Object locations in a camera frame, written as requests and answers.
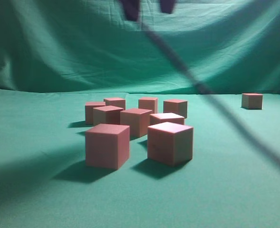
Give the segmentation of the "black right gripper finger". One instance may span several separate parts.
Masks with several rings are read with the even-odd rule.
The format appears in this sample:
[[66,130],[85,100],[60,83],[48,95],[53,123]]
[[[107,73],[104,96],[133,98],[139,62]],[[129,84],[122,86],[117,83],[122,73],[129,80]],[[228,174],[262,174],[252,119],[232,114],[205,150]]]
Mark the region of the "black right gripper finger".
[[140,0],[120,0],[125,19],[128,21],[138,21],[140,11]]

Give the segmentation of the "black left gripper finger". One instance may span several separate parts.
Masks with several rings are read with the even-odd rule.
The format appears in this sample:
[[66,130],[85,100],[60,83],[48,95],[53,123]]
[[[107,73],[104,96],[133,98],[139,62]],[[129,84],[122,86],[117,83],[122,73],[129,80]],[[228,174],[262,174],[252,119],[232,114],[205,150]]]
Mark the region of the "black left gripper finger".
[[162,13],[172,14],[176,0],[159,0]]

